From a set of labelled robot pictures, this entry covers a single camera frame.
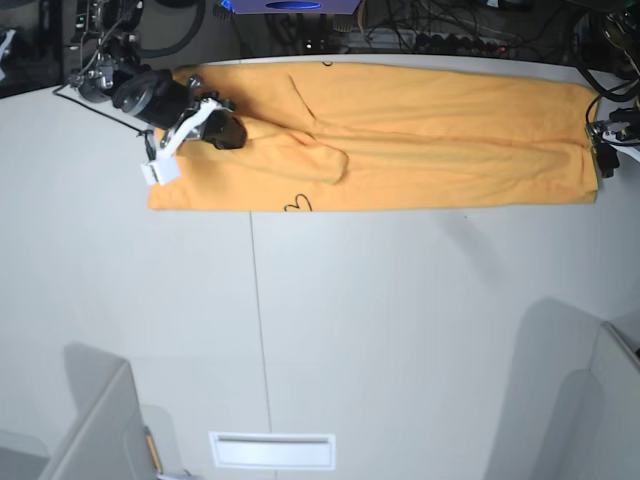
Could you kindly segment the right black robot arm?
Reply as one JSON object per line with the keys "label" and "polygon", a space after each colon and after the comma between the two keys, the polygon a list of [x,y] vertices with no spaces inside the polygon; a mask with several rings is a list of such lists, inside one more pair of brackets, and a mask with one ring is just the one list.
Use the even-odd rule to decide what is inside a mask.
{"label": "right black robot arm", "polygon": [[206,3],[196,1],[193,22],[176,43],[161,49],[144,49],[134,29],[144,12],[142,1],[80,1],[76,17],[78,47],[96,42],[91,56],[80,57],[78,71],[66,85],[81,99],[79,105],[112,106],[148,125],[137,134],[144,138],[151,160],[173,154],[186,141],[203,141],[218,150],[242,148],[247,132],[233,116],[235,104],[205,87],[198,74],[184,83],[169,70],[157,70],[144,59],[173,55],[187,46],[199,32]]}

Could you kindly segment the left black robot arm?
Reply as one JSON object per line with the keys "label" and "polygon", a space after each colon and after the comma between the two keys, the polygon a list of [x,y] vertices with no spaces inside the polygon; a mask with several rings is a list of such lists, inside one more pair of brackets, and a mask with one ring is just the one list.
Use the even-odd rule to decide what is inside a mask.
{"label": "left black robot arm", "polygon": [[603,178],[619,156],[639,159],[639,3],[577,1],[567,24],[571,62],[597,92],[585,127]]}

